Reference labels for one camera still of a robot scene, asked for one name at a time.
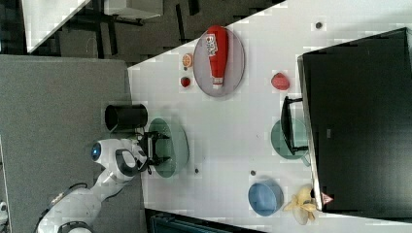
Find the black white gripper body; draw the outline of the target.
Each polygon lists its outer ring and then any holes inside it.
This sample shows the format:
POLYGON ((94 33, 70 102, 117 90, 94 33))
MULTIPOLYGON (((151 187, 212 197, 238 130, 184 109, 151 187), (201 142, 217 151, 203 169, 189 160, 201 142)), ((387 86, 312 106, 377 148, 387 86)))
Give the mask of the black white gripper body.
POLYGON ((149 165, 158 165, 159 157, 155 153, 155 143, 158 140, 157 132, 147 132, 138 141, 138 145, 143 152, 143 157, 145 161, 142 163, 141 168, 146 169, 149 165))

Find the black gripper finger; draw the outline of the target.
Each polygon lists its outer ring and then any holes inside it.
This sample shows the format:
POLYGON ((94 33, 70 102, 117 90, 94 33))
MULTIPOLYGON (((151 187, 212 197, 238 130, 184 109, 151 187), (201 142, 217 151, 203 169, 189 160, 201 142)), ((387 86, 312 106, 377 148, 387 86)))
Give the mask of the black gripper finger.
POLYGON ((169 136, 167 136, 167 135, 165 135, 165 134, 163 134, 163 133, 157 132, 157 131, 156 131, 154 134, 155 134, 155 137, 156 137, 157 139, 170 139, 169 136))
POLYGON ((153 159, 153 165, 154 165, 154 166, 158 166, 158 165, 166 162, 167 160, 169 160, 169 157, 168 157, 168 156, 166 156, 166 157, 157 157, 157 158, 154 158, 154 159, 153 159))

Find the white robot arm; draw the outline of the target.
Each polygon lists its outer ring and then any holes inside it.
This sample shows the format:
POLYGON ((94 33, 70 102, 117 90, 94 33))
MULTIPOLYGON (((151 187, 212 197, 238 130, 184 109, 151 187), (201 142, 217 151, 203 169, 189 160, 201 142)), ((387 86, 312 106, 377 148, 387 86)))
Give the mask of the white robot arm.
POLYGON ((155 144, 168 141, 170 136, 153 131, 143 134, 141 140, 106 139, 97 141, 91 149, 91 158, 104 170, 91 188, 74 185, 60 193, 43 212, 34 233, 95 233, 93 222, 102 203, 116 196, 139 173, 167 161, 158 158, 155 144))

